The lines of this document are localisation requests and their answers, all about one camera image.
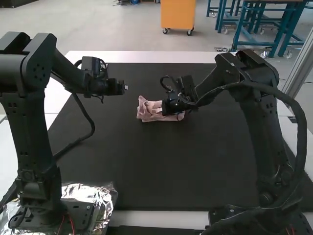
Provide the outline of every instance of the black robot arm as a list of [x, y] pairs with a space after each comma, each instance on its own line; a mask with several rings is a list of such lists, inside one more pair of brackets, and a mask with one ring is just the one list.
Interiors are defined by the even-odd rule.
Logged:
[[[277, 90], [277, 70], [251, 50], [219, 54], [216, 67], [197, 86], [191, 76], [174, 79], [161, 78], [161, 84], [168, 93], [162, 102], [163, 115], [194, 110], [210, 104], [222, 91], [228, 90], [240, 104], [245, 115], [257, 165], [257, 190], [260, 207], [244, 210], [225, 206], [210, 214], [214, 228], [225, 229], [230, 224], [242, 221], [244, 217], [257, 220], [257, 228], [264, 234], [276, 234], [289, 224], [289, 216], [297, 208], [300, 196], [297, 186], [304, 172], [307, 148], [307, 123], [300, 105], [289, 96]], [[163, 80], [170, 78], [173, 88], [165, 86]], [[277, 99], [290, 105], [298, 123], [297, 157], [294, 168], [286, 155], [282, 132], [277, 115]], [[255, 230], [249, 234], [259, 234]]]
[[[11, 228], [45, 229], [57, 225], [65, 212], [74, 216], [77, 230], [88, 226], [89, 216], [80, 224], [80, 213], [72, 213], [71, 208], [92, 208], [92, 205], [73, 205], [76, 202], [60, 200], [61, 174], [51, 152], [44, 111], [50, 76], [73, 93], [80, 107], [76, 94], [121, 95], [125, 90], [123, 81], [108, 78], [102, 60], [83, 57], [76, 64], [82, 64], [78, 69], [56, 49], [56, 41], [52, 34], [39, 33], [30, 39], [21, 32], [8, 32], [0, 39], [0, 102], [10, 123], [18, 157], [16, 187], [11, 188], [10, 194], [17, 192], [21, 202], [19, 212], [10, 220]], [[9, 199], [7, 195], [1, 202]]]

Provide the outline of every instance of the pink towel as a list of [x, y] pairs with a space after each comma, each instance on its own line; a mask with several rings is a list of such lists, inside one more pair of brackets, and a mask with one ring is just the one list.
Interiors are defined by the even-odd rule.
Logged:
[[162, 100], [148, 101], [144, 97], [139, 96], [139, 106], [137, 108], [137, 119], [142, 122], [148, 121], [181, 121], [184, 118], [185, 112], [163, 116], [162, 115]]

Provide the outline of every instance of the orange cabinet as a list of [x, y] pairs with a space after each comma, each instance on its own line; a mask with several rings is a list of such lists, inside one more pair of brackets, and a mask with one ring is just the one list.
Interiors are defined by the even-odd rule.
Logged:
[[192, 32], [195, 22], [196, 0], [161, 0], [161, 27], [186, 29]]

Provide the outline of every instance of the black rubber mat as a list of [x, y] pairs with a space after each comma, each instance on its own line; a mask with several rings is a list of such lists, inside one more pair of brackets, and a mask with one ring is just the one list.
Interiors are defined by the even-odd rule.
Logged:
[[136, 226], [108, 227], [107, 235], [199, 235], [202, 230], [168, 229]]
[[[110, 64], [110, 77], [124, 79], [124, 96], [81, 97], [95, 121], [94, 136], [60, 161], [63, 181], [113, 181], [117, 210], [207, 211], [224, 204], [256, 206], [256, 166], [245, 117], [228, 92], [181, 122], [142, 123], [138, 96], [166, 97], [164, 74], [202, 81], [208, 64]], [[53, 152], [88, 133], [71, 97], [49, 130]], [[288, 150], [288, 156], [294, 155]], [[302, 181], [302, 209], [313, 210], [313, 184]]]

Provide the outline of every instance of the gray floor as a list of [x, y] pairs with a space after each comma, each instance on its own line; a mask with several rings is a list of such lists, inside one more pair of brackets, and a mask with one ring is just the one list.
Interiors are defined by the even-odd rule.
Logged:
[[[217, 3], [218, 0], [212, 0], [212, 5]], [[23, 31], [31, 37], [38, 32], [53, 33], [58, 38], [58, 49], [64, 54], [70, 50], [214, 51], [214, 47], [232, 43], [234, 30], [227, 35], [218, 34], [214, 30], [216, 18], [205, 17], [207, 0], [197, 0], [192, 37], [187, 37], [185, 31], [162, 34], [160, 4], [112, 5], [113, 0], [39, 0], [15, 9], [0, 8], [0, 37], [7, 31]], [[296, 28], [296, 33], [303, 37], [313, 26], [312, 12], [305, 10]], [[267, 15], [280, 16], [281, 12]], [[276, 30], [267, 29], [257, 37], [270, 41], [275, 33]], [[269, 61], [286, 79], [296, 55], [297, 51], [289, 60], [275, 57]]]

